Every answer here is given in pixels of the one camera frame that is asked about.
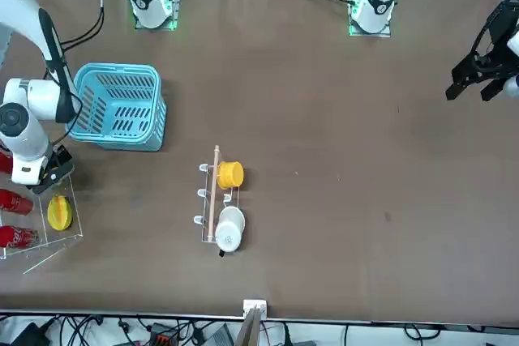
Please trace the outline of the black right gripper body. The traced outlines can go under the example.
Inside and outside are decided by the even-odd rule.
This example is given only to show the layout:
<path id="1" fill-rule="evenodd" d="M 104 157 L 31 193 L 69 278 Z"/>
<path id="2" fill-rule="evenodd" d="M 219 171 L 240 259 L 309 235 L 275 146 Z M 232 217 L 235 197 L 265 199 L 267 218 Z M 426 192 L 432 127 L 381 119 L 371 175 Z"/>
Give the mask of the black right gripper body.
<path id="1" fill-rule="evenodd" d="M 67 166 L 72 166 L 73 160 L 72 155 L 62 144 L 54 146 L 52 154 L 47 164 L 48 169 L 60 169 Z"/>

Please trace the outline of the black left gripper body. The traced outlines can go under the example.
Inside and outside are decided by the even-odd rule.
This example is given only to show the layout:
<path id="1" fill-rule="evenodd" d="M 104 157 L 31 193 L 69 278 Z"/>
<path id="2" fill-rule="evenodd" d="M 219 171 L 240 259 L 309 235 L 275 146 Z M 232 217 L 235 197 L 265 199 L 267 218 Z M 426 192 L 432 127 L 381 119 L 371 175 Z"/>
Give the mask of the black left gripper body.
<path id="1" fill-rule="evenodd" d="M 482 38 L 490 35 L 492 49 L 478 52 Z M 503 0 L 487 17 L 476 36 L 470 57 L 472 67 L 480 79 L 498 79 L 518 71 L 518 54 L 508 42 L 518 33 L 518 1 Z"/>

